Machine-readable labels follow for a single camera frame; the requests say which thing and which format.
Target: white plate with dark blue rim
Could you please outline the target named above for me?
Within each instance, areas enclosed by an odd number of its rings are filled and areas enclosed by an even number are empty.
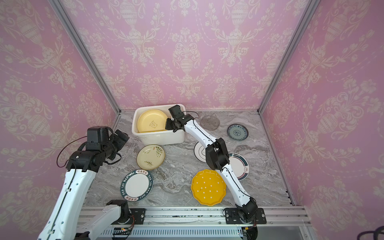
[[[207,163],[205,159],[205,148],[201,145],[201,143],[197,142],[194,149],[195,157],[203,162]],[[238,180],[242,180],[246,178],[249,174],[249,165],[245,158],[237,153],[229,153],[229,163],[233,169]]]
[[[120,193],[125,200],[136,202],[148,196],[152,187],[152,175],[143,169],[138,169],[125,176],[120,185]]]
[[[235,140],[244,140],[248,137],[248,129],[241,124],[232,124],[227,129],[228,135]]]
[[[237,153],[229,153],[229,163],[238,180],[243,180],[249,174],[249,165],[245,158]]]

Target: yellow plate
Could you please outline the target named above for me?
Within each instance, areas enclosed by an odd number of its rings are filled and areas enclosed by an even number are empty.
[[[140,115],[137,121],[137,129],[139,132],[165,131],[167,118],[167,115],[160,110],[147,110]]]
[[[144,170],[158,168],[164,161],[166,154],[159,145],[148,145],[143,147],[137,154],[137,165]]]
[[[224,180],[216,171],[205,169],[193,177],[191,190],[193,197],[201,204],[213,206],[221,203],[226,194],[226,187]]]

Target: damask pattern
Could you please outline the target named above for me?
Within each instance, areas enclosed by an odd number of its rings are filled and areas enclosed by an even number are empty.
[[[48,1],[0,1],[0,24],[0,231],[4,239],[32,239],[63,184],[57,154],[88,127],[110,126],[115,114]],[[99,35],[81,33],[93,56],[115,64]],[[62,152],[60,165],[79,144]]]
[[[307,2],[62,0],[122,109],[257,109]]]
[[[263,113],[319,239],[384,222],[383,7],[321,1]]]

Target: plastic bin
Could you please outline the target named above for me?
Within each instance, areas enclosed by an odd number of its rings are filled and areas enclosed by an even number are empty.
[[[139,132],[137,130],[137,121],[142,113],[150,109],[158,109],[163,111],[167,117],[172,118],[169,112],[169,108],[176,104],[160,105],[151,107],[138,108],[133,115],[132,133],[137,136],[145,145],[157,144],[157,145],[169,145],[175,143],[184,142],[184,131],[178,130],[173,132],[172,130],[160,131],[160,132]],[[182,111],[185,111],[185,107],[182,104],[178,104]]]

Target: stack of yellow plates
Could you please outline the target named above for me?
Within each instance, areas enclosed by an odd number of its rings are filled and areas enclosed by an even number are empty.
[[[216,171],[205,169],[193,177],[191,190],[201,204],[213,206],[221,203],[226,194],[226,187],[224,180]]]
[[[166,130],[167,115],[160,110],[145,111],[137,121],[139,132],[158,132]]]

